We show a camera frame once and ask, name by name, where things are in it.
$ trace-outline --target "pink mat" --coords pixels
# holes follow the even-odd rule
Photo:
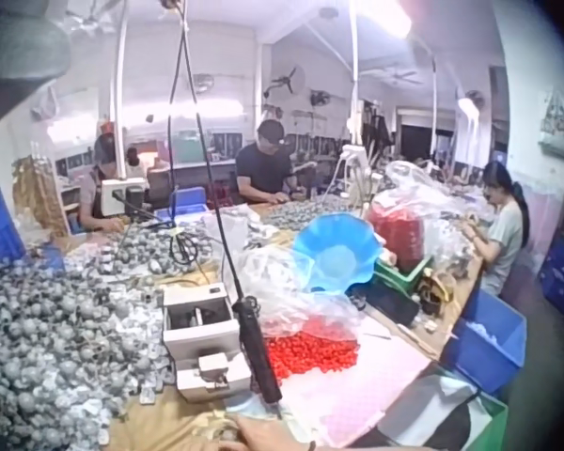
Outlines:
[[[369,334],[359,336],[356,366],[338,373],[311,370],[282,385],[285,405],[330,446],[345,447],[374,428],[430,362],[399,337],[371,336],[385,331],[374,319],[365,318],[363,327]]]

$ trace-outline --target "black t-shirt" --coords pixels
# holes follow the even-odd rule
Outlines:
[[[283,148],[274,155],[268,155],[249,144],[236,156],[236,176],[249,177],[251,186],[264,193],[279,193],[284,187],[284,179],[292,174],[290,155]]]

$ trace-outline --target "white machine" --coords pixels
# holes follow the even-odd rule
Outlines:
[[[163,340],[175,361],[176,385],[190,402],[250,388],[251,370],[224,284],[166,287]]]
[[[343,146],[339,163],[345,162],[345,193],[353,205],[368,209],[372,194],[377,194],[383,176],[372,171],[368,153],[363,146],[347,144]]]
[[[113,197],[113,193],[121,199],[125,199],[125,191],[128,188],[139,188],[144,191],[147,181],[142,178],[136,179],[112,179],[102,181],[102,214],[104,216],[115,216],[125,212],[125,204]]]

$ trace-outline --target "floor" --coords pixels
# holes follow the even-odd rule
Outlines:
[[[539,283],[523,267],[514,268],[504,301],[527,319],[525,366],[503,400],[509,404],[504,451],[536,451],[564,411],[564,317],[548,303]]]

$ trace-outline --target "fluorescent light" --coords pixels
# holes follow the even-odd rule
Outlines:
[[[146,124],[148,115],[153,115],[152,123],[167,120],[170,111],[169,103],[140,103],[124,108],[124,123],[126,127],[136,127]],[[230,99],[204,99],[198,101],[198,111],[206,119],[219,119],[240,117],[244,114],[243,105],[239,101]],[[196,116],[195,103],[183,101],[171,105],[172,117],[184,117],[194,119]]]
[[[46,132],[53,143],[79,143],[96,136],[96,118],[90,114],[65,117],[48,126]]]
[[[474,105],[474,102],[464,97],[458,100],[458,106],[463,111],[463,113],[468,117],[470,120],[478,120],[478,116],[480,115],[480,111],[478,110],[477,106]]]
[[[397,0],[355,0],[359,14],[370,18],[390,35],[404,39],[412,20]]]
[[[194,118],[196,116],[196,108],[193,101],[185,101],[180,104],[179,108],[180,115],[183,117]],[[215,119],[242,116],[244,109],[239,101],[205,99],[204,101],[198,101],[198,112],[205,118]]]

